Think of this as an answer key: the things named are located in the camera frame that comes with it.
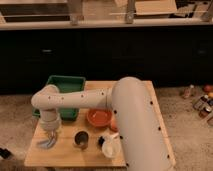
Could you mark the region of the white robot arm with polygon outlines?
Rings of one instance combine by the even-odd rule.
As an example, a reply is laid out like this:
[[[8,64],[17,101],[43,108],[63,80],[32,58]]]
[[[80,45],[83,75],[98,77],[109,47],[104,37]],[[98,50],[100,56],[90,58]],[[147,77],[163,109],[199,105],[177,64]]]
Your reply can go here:
[[[110,88],[61,93],[47,85],[31,99],[45,131],[59,127],[59,108],[108,109],[115,115],[127,171],[173,171],[154,102],[145,82],[124,77]]]

